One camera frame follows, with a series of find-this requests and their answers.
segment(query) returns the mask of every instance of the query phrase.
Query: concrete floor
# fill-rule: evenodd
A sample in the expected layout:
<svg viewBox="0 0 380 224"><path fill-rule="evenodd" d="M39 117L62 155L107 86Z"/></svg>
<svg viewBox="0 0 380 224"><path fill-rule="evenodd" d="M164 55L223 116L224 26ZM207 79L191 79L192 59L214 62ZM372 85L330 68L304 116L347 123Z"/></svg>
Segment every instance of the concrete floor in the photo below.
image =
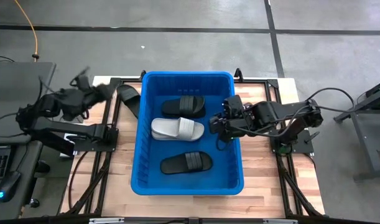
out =
<svg viewBox="0 0 380 224"><path fill-rule="evenodd" d="M276 29L380 30L378 0L270 0ZM263 0L25 0L34 24L56 26L197 27L268 29ZM12 0L0 2L0 23L25 24ZM226 70L240 67L245 77L277 77L270 34L174 32L39 31L42 61L55 62L52 88L68 86L89 65L92 75L139 75L141 70ZM380 36L277 35L285 77L295 78L299 98L317 89L339 87L353 98L380 82ZM0 55L31 61L31 31L0 30ZM347 109L336 92L315 97L320 105ZM380 222L380 179L362 184L353 175L366 162L351 121L339 125L323 111L324 123L312 132L318 182L326 214ZM45 160L61 167L56 155ZM45 202L24 216L57 212L67 181L65 168L39 182L35 194ZM45 194L43 189L54 189Z"/></svg>

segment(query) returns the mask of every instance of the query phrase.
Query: black slide sandal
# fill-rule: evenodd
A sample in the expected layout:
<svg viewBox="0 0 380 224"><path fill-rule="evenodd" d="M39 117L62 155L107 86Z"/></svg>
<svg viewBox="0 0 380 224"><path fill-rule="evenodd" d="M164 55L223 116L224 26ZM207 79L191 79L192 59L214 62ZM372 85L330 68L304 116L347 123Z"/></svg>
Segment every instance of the black slide sandal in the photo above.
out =
<svg viewBox="0 0 380 224"><path fill-rule="evenodd" d="M139 118L140 94L133 86L120 85L116 89L121 101L132 111L133 115Z"/></svg>
<svg viewBox="0 0 380 224"><path fill-rule="evenodd" d="M182 174L206 171L212 166L212 158L207 153L186 152L162 160L160 171L164 174Z"/></svg>
<svg viewBox="0 0 380 224"><path fill-rule="evenodd" d="M205 116L205 99L202 96L181 96L162 104L162 114L168 118L202 118Z"/></svg>

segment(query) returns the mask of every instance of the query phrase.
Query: blue plastic bin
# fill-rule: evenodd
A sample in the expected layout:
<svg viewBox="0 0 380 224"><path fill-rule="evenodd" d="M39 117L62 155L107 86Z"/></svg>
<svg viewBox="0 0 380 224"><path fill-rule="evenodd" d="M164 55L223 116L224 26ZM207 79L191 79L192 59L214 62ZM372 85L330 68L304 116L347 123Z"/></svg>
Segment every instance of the blue plastic bin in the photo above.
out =
<svg viewBox="0 0 380 224"><path fill-rule="evenodd" d="M151 121L163 118L165 100L182 95L205 97L206 116L193 119L205 126L194 142L157 141L151 136ZM216 148L217 134L210 134L209 119L222 112L222 102L234 95L234 80L227 72L149 72L142 79L131 187L139 195L235 195L244 187L241 146L235 139L224 151ZM213 167L203 172L166 175L160 162L184 152L203 151Z"/></svg>

